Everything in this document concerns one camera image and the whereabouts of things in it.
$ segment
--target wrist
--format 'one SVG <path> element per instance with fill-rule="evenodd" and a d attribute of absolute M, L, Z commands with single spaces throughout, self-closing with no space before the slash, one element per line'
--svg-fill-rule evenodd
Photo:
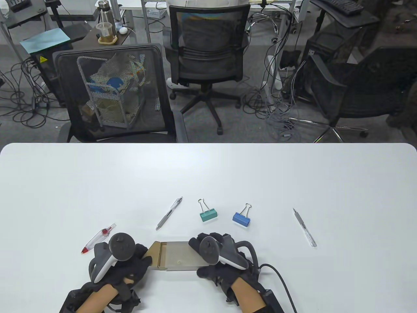
<path fill-rule="evenodd" d="M 266 306 L 261 295 L 246 281 L 239 277 L 231 286 L 242 313 L 253 313 Z"/>

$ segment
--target black mesh chair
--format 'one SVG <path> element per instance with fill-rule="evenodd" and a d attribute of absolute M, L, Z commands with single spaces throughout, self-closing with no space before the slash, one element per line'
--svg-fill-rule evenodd
<path fill-rule="evenodd" d="M 157 45 L 61 51 L 54 62 L 71 120 L 58 142 L 187 142 Z"/>
<path fill-rule="evenodd" d="M 243 77 L 249 9 L 250 5 L 216 9 L 170 6 L 171 28 L 163 28 L 172 82 L 201 85 L 200 90 L 174 88 L 170 98 L 175 99 L 176 93 L 195 95 L 181 113 L 204 101 L 216 120 L 218 135 L 223 134 L 223 128 L 210 99 L 236 100 L 236 108 L 240 108 L 240 97 L 213 91 L 212 84 L 240 81 Z"/>
<path fill-rule="evenodd" d="M 327 126 L 315 143 L 329 131 L 344 142 L 340 129 L 360 131 L 360 136 L 366 137 L 368 129 L 338 126 L 337 122 L 340 118 L 357 119 L 401 112 L 417 78 L 417 47 L 379 48 L 359 64 L 326 65 L 319 55 L 312 55 L 307 59 L 304 75 L 306 91 L 329 123 L 290 119 Z"/>

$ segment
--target black glove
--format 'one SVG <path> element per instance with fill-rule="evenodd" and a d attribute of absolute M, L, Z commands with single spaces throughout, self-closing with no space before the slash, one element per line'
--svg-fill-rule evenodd
<path fill-rule="evenodd" d="M 227 234 L 224 234 L 223 236 L 212 232 L 211 234 L 204 234 L 201 233 L 197 236 L 197 238 L 191 238 L 188 242 L 190 247 L 192 247 L 198 254 L 200 254 L 200 244 L 201 241 L 207 237 L 211 236 L 214 239 L 216 239 L 218 242 L 223 242 L 223 237 L 227 236 Z M 244 258 L 246 258 L 245 254 L 243 252 L 238 252 L 240 255 L 242 255 Z M 249 268 L 247 270 L 239 270 L 237 268 L 234 268 L 233 266 L 230 266 L 228 264 L 222 264 L 221 262 L 218 262 L 216 265 L 209 265 L 202 268 L 199 268 L 197 270 L 197 275 L 200 278 L 206 278 L 212 280 L 216 286 L 220 285 L 222 291 L 226 295 L 227 302 L 235 302 L 237 305 L 239 305 L 236 296 L 231 288 L 233 283 L 240 277 L 244 281 L 246 281 L 250 286 L 252 286 L 256 290 L 263 290 L 262 285 L 258 282 L 259 278 L 259 269 L 255 268 L 253 263 L 248 260 Z"/>
<path fill-rule="evenodd" d="M 119 293 L 110 303 L 122 305 L 122 308 L 118 310 L 119 312 L 131 313 L 133 308 L 141 302 L 135 291 L 131 290 L 131 288 L 143 278 L 146 270 L 152 264 L 152 257 L 149 256 L 142 259 L 147 251 L 148 249 L 145 246 L 136 244 L 133 256 L 127 261 L 118 261 L 97 284 L 88 282 L 81 289 L 70 291 L 60 313 L 75 312 L 93 292 L 99 291 L 107 284 L 111 284 Z M 93 259 L 89 267 L 90 275 L 94 265 L 95 260 Z M 123 281 L 125 277 L 133 280 L 133 283 L 126 284 Z"/>
<path fill-rule="evenodd" d="M 147 247 L 137 243 L 133 256 L 127 261 L 118 261 L 110 267 L 101 282 L 111 284 L 115 289 L 120 285 L 126 285 L 128 289 L 133 288 L 144 277 L 146 270 L 152 264 L 151 256 L 142 259 L 147 251 Z M 125 277 L 133 280 L 133 283 L 125 284 L 123 282 Z"/>

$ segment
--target forearm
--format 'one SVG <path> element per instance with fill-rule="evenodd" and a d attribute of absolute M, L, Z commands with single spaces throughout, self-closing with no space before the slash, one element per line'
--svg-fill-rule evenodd
<path fill-rule="evenodd" d="M 133 280 L 124 278 L 126 284 L 132 284 Z M 118 291 L 112 285 L 104 285 L 96 293 L 92 293 L 79 307 L 76 313 L 101 313 L 104 308 L 118 295 Z"/>
<path fill-rule="evenodd" d="M 266 306 L 258 291 L 242 278 L 238 278 L 231 288 L 239 302 L 242 313 L 254 313 Z"/>

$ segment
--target silver pen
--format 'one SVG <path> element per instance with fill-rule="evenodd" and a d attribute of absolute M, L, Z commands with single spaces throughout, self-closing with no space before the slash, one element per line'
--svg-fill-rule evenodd
<path fill-rule="evenodd" d="M 156 226 L 155 230 L 158 230 L 162 227 L 162 225 L 166 222 L 166 220 L 168 219 L 168 217 L 170 217 L 170 215 L 172 214 L 172 212 L 174 212 L 174 210 L 177 208 L 177 206 L 179 206 L 179 204 L 182 201 L 182 197 L 178 198 L 177 200 L 175 200 L 174 204 L 171 205 L 171 207 L 169 208 L 169 211 L 167 214 L 165 214 L 165 216 L 161 219 L 161 221 L 158 223 L 158 226 Z"/>
<path fill-rule="evenodd" d="M 307 229 L 306 225 L 304 224 L 303 219 L 301 218 L 300 214 L 295 210 L 295 208 L 292 208 L 294 210 L 295 217 L 298 220 L 298 223 L 300 223 L 301 227 L 304 230 L 304 233 L 306 234 L 307 239 L 309 240 L 312 247 L 317 247 L 316 242 L 313 239 L 313 236 L 310 234 L 309 230 Z"/>

